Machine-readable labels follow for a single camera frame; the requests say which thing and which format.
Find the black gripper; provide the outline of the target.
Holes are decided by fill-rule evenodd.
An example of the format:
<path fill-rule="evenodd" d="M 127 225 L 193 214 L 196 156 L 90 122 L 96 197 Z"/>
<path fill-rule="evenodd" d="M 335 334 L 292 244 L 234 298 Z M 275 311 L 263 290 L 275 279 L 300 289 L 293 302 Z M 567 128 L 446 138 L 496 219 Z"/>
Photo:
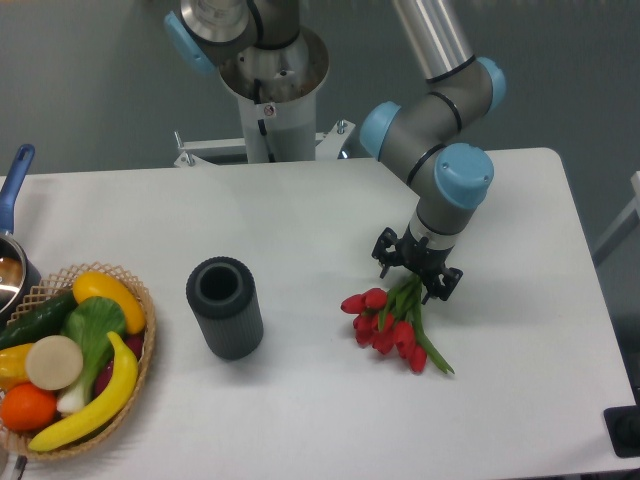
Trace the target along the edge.
<path fill-rule="evenodd" d="M 451 249 L 432 249 L 426 238 L 416 241 L 410 234 L 398 241 L 389 227 L 375 241 L 371 257 L 380 266 L 379 278 L 383 279 L 392 267 L 400 264 L 400 254 L 402 265 L 418 275 L 426 289 L 421 303 L 431 299 L 447 301 L 463 276 L 462 270 L 445 265 Z"/>

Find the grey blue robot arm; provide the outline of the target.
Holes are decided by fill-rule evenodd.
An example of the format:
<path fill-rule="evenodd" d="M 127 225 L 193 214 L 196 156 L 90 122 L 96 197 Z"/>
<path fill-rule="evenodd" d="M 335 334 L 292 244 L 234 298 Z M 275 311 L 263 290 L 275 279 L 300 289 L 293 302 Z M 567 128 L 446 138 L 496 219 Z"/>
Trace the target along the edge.
<path fill-rule="evenodd" d="M 456 136 L 506 93 L 501 69 L 476 56 L 448 1 L 397 1 L 394 10 L 428 86 L 415 105 L 385 102 L 360 128 L 366 152 L 419 198 L 403 234 L 385 230 L 372 255 L 415 273 L 428 298 L 446 300 L 462 273 L 446 261 L 494 176 L 481 149 Z M 296 1 L 183 1 L 164 20 L 181 58 L 217 73 L 236 97 L 252 163 L 311 160 L 315 96 L 328 73 L 323 41 Z"/>

